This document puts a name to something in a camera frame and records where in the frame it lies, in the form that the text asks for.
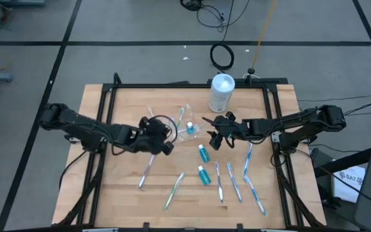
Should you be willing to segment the purple toothbrush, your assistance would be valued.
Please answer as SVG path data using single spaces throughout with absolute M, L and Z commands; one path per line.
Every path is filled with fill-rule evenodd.
M 143 176 L 141 176 L 141 178 L 140 178 L 140 182 L 139 182 L 139 184 L 138 184 L 138 188 L 139 188 L 139 189 L 141 189 L 141 188 L 143 187 L 143 185 L 144 185 L 144 183 L 145 183 L 145 180 L 146 180 L 146 178 L 147 178 L 147 176 L 148 176 L 148 174 L 149 174 L 149 171 L 150 171 L 150 169 L 151 169 L 151 167 L 152 167 L 152 165 L 153 165 L 153 162 L 154 162 L 154 160 L 155 160 L 155 157 L 156 157 L 156 155 L 151 155 L 151 158 L 150 158 L 149 164 L 147 165 L 147 168 L 145 169 L 145 171 L 144 171 L 144 173 L 143 173 Z
M 216 169 L 217 181 L 218 181 L 218 195 L 219 195 L 220 202 L 223 203 L 224 202 L 224 194 L 223 194 L 221 176 L 220 176 L 220 165 L 216 161 L 216 162 L 214 162 L 214 166 L 215 166 L 215 169 Z

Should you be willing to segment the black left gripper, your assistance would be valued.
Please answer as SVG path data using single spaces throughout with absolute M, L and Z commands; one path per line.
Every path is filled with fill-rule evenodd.
M 143 117 L 139 122 L 139 128 L 141 130 L 138 140 L 136 141 L 136 150 L 150 152 L 153 155 L 163 153 L 164 155 L 170 155 L 174 149 L 174 141 L 168 141 L 168 138 L 173 133 L 170 125 L 162 122 L 159 118 L 165 118 L 170 122 L 173 122 L 166 115 L 156 115 L 151 118 Z

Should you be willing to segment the blue toothbrush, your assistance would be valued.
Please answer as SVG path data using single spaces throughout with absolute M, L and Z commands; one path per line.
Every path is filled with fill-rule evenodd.
M 246 176 L 248 172 L 249 163 L 250 163 L 251 155 L 252 155 L 252 147 L 253 147 L 253 144 L 249 143 L 249 149 L 247 151 L 246 159 L 243 165 L 243 176 Z
M 231 178 L 231 182 L 233 183 L 233 187 L 234 187 L 234 190 L 236 192 L 236 195 L 238 197 L 238 201 L 239 202 L 243 202 L 243 199 L 242 199 L 242 195 L 241 195 L 241 192 L 240 192 L 240 189 L 237 185 L 237 182 L 236 182 L 236 179 L 234 177 L 234 173 L 233 173 L 233 167 L 232 167 L 232 164 L 230 162 L 227 163 L 227 170 L 229 172 L 229 176 Z
M 256 203 L 257 203 L 257 205 L 258 205 L 261 213 L 263 214 L 263 216 L 266 216 L 267 215 L 267 212 L 264 209 L 264 207 L 263 207 L 263 205 L 261 203 L 261 200 L 260 200 L 260 198 L 259 198 L 259 196 L 258 196 L 258 194 L 256 192 L 256 189 L 255 189 L 254 185 L 252 184 L 250 178 L 247 175 L 245 175 L 244 176 L 244 180 L 246 181 L 246 183 L 248 183 L 248 185 L 250 185 L 252 194 L 254 195 L 255 201 L 256 201 Z

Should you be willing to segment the white printed paper sheet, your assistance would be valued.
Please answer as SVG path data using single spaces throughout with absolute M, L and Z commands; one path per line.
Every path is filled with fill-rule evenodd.
M 356 203 L 361 189 L 366 169 L 354 166 L 334 173 L 332 177 L 332 194 L 341 200 Z

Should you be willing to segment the white wipes canister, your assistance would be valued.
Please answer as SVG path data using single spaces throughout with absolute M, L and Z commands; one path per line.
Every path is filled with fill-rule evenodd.
M 225 111 L 234 88 L 235 80 L 229 74 L 215 75 L 211 82 L 209 108 L 216 113 Z

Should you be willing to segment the black knob with white tie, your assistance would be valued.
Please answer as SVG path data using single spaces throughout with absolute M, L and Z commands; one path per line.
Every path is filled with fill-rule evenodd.
M 249 79 L 251 79 L 251 78 L 260 79 L 260 77 L 255 75 L 254 73 L 255 73 L 255 69 L 254 68 L 249 68 L 247 70 L 247 73 L 245 73 L 242 78 L 243 79 L 247 79 L 247 78 L 249 78 Z

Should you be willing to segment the black diagonal beam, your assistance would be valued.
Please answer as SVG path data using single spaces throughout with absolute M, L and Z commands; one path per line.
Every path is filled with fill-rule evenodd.
M 321 165 L 321 167 L 314 168 L 316 178 L 327 175 L 327 173 L 335 173 L 344 169 L 358 166 L 360 164 L 368 163 L 371 157 L 371 148 L 357 152 L 355 154 L 343 157 L 341 159 Z

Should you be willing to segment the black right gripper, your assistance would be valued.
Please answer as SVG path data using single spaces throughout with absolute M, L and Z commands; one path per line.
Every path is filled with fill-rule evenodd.
M 236 117 L 231 111 L 228 111 L 225 116 L 219 115 L 214 119 L 202 117 L 202 119 L 215 129 L 214 131 L 207 131 L 211 136 L 209 145 L 214 150 L 219 150 L 223 141 L 226 142 L 228 147 L 234 148 L 235 140 L 249 140 L 247 125 L 244 123 L 237 123 Z

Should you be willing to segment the green toothbrush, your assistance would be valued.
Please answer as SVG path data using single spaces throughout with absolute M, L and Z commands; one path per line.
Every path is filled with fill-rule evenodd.
M 176 122 L 176 128 L 178 130 L 180 129 L 180 125 L 181 125 L 181 122 L 182 122 L 182 118 L 184 116 L 184 112 L 185 112 L 185 107 L 181 107 L 180 112 L 179 112 L 179 116 L 178 116 L 178 119 L 177 119 L 177 122 Z
M 177 178 L 177 180 L 175 182 L 175 185 L 173 186 L 173 189 L 171 190 L 171 193 L 170 193 L 170 195 L 169 195 L 169 197 L 167 199 L 166 204 L 164 205 L 164 208 L 163 208 L 164 211 L 167 211 L 168 210 L 168 207 L 169 207 L 169 205 L 170 205 L 170 203 L 171 203 L 171 201 L 172 201 L 172 199 L 173 199 L 176 191 L 178 190 L 178 187 L 179 187 L 180 183 L 184 179 L 184 177 L 185 177 L 185 173 L 184 172 L 181 172 L 181 174 L 179 175 L 179 177 Z

